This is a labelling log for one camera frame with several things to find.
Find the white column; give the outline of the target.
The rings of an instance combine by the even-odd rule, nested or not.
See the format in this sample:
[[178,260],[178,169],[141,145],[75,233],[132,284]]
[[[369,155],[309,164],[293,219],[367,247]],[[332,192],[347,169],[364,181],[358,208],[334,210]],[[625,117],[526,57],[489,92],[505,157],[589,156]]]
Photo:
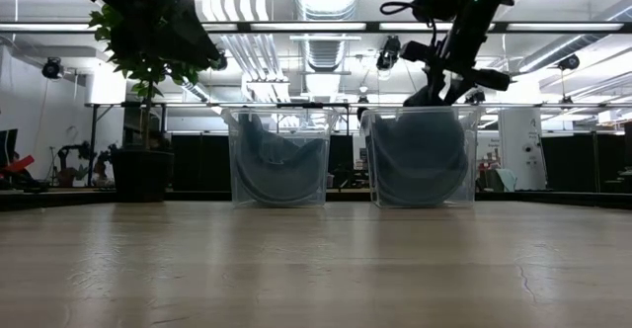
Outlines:
[[516,191],[546,189],[541,144],[541,114],[535,108],[507,108],[499,112],[502,166],[511,170]]

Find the clear plastic bin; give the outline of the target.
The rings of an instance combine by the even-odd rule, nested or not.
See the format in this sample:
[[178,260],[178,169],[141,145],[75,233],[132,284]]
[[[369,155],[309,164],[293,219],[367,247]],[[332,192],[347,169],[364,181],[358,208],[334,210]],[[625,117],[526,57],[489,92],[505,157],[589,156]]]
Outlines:
[[[269,132],[276,133],[287,138],[323,138],[328,140],[328,150],[325,155],[325,176],[324,183],[313,201],[306,205],[295,206],[274,206],[265,205],[253,200],[243,189],[241,181],[238,179],[236,170],[237,144],[241,139],[238,116],[241,114],[255,114],[260,117],[263,128]],[[280,114],[272,114],[263,110],[237,109],[222,113],[222,118],[228,126],[228,142],[230,154],[231,173],[231,196],[232,202],[237,206],[268,206],[268,207],[302,207],[321,206],[326,201],[327,177],[331,133],[338,120],[338,114],[333,110],[299,110],[298,112],[281,111]]]
[[[386,205],[382,200],[379,194],[377,193],[377,185],[376,185],[376,170],[375,170],[375,160],[373,159],[374,151],[372,146],[368,143],[367,137],[369,136],[371,125],[378,117],[384,117],[386,119],[393,119],[395,117],[402,116],[406,113],[421,113],[421,112],[433,112],[433,111],[452,111],[454,112],[457,120],[463,126],[464,134],[465,134],[465,145],[464,149],[468,158],[468,166],[467,166],[467,174],[465,175],[463,184],[458,188],[458,190],[447,200],[439,205],[433,206],[412,206],[412,207],[404,207],[404,206],[391,206]],[[368,162],[368,173],[369,173],[369,185],[370,185],[370,196],[371,200],[380,207],[402,207],[402,208],[418,208],[418,207],[438,207],[438,206],[469,206],[474,202],[474,193],[475,193],[475,165],[476,165],[476,152],[477,152],[477,127],[478,122],[480,120],[480,113],[475,112],[472,109],[454,109],[450,106],[443,107],[417,107],[417,108],[401,108],[401,113],[397,114],[393,111],[387,110],[367,110],[362,114],[361,117],[361,129],[360,133],[364,137],[366,151],[367,151],[367,162]]]

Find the red object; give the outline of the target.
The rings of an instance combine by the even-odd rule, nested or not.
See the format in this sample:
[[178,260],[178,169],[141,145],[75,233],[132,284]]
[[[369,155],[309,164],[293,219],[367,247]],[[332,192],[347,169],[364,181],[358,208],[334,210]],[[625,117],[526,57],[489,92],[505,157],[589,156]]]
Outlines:
[[35,159],[32,155],[28,155],[20,160],[11,161],[8,165],[0,167],[0,175],[21,175],[34,162]]

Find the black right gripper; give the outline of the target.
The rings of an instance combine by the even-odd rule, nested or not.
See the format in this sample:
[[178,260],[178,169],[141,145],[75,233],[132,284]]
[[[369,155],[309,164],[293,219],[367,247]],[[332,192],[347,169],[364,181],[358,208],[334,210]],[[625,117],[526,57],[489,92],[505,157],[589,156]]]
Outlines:
[[[433,107],[443,104],[451,106],[472,89],[473,84],[507,91],[512,81],[509,74],[494,69],[476,69],[474,61],[450,60],[446,56],[439,55],[437,46],[429,46],[416,41],[405,43],[399,56],[408,61],[421,61],[430,68],[424,70],[427,84],[408,97],[403,103],[404,107]],[[432,72],[433,68],[456,73],[467,81],[452,81],[442,100],[439,93],[445,86],[444,75],[442,72]]]

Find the green leafy plant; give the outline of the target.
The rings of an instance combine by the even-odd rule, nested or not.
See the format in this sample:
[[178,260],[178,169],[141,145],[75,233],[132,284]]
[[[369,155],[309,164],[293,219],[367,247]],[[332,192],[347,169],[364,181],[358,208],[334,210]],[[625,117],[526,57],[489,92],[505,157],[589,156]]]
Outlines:
[[195,83],[201,68],[151,50],[153,39],[147,28],[125,18],[109,5],[90,13],[89,26],[96,28],[96,41],[107,43],[106,51],[112,53],[108,62],[116,65],[114,73],[120,72],[125,79],[133,80],[132,91],[142,98],[141,147],[145,150],[159,147],[152,143],[150,130],[152,101],[156,95],[162,96],[157,84],[168,76],[179,85]]

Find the black ceiling spot lamp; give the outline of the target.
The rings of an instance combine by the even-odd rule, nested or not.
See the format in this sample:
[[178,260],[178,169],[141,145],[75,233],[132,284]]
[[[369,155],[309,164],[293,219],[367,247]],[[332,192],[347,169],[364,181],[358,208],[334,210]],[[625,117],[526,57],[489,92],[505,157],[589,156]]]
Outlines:
[[556,64],[556,67],[562,71],[575,70],[580,66],[580,64],[581,64],[580,59],[575,54],[571,54],[568,57],[560,60]]
[[46,79],[57,80],[63,77],[63,66],[59,57],[49,57],[41,69],[41,74]]
[[378,71],[388,71],[393,68],[399,59],[401,42],[398,36],[388,36],[387,40],[379,51],[376,68]]

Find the pale cloth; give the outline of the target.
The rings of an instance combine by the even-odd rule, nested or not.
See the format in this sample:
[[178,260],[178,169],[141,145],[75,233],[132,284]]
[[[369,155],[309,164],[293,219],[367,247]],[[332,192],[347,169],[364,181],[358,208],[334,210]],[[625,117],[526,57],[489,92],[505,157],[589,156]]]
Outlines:
[[511,169],[505,168],[498,168],[496,173],[503,186],[503,191],[506,193],[514,192],[517,184],[517,176],[515,173]]

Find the silver ventilation duct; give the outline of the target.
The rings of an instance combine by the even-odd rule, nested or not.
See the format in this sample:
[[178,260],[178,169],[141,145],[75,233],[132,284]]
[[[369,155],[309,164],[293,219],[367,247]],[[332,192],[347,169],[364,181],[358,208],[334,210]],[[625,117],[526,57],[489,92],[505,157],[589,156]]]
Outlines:
[[[350,21],[358,0],[294,0],[301,21]],[[336,98],[349,44],[343,35],[309,35],[301,43],[305,61],[305,88],[319,102]]]

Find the blue denim cap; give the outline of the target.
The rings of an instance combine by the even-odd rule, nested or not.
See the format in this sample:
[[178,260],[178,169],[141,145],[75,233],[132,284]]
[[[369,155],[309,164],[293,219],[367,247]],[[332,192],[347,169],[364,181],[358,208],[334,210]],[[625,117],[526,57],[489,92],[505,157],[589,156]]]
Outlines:
[[394,205],[439,205],[463,184],[467,160],[448,166],[397,168],[382,164],[377,179],[380,194]]
[[386,205],[433,206],[462,185],[468,158],[461,140],[373,141],[377,193]]
[[378,167],[403,178],[458,178],[468,165],[464,129],[452,111],[378,117],[367,140]]

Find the black partition panel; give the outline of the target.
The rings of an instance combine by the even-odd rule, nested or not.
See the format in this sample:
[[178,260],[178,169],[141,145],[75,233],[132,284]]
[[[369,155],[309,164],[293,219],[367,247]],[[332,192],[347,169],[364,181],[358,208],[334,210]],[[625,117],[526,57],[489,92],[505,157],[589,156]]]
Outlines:
[[542,139],[547,189],[556,192],[625,193],[624,138],[579,134]]
[[229,192],[229,142],[226,135],[175,134],[172,136],[176,191]]

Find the black plant pot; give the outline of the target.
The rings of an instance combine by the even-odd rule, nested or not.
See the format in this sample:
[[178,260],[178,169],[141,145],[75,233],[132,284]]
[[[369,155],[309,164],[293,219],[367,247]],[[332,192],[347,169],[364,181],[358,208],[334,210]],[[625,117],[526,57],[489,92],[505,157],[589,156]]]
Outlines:
[[174,169],[170,152],[122,149],[111,155],[117,200],[122,203],[162,203]]

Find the black metal workbench frame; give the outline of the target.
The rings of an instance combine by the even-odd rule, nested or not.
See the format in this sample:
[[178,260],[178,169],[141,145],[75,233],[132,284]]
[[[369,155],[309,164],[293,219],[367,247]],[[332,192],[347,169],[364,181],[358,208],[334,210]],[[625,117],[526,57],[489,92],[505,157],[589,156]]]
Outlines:
[[[501,111],[511,109],[539,110],[540,116],[545,122],[582,122],[588,119],[594,120],[597,126],[615,127],[622,123],[632,123],[632,103],[601,102],[593,104],[581,103],[539,103],[539,104],[510,104],[510,103],[481,103],[481,104],[454,104],[454,109],[472,109],[481,114],[480,128],[486,128],[493,123],[498,123]],[[161,109],[163,115],[174,110],[196,110],[204,115],[220,117],[229,110],[263,110],[274,115],[281,111],[298,112],[299,110],[333,110],[340,118],[349,123],[351,118],[360,117],[366,110],[387,110],[397,114],[401,113],[401,105],[393,103],[156,103],[152,109]]]

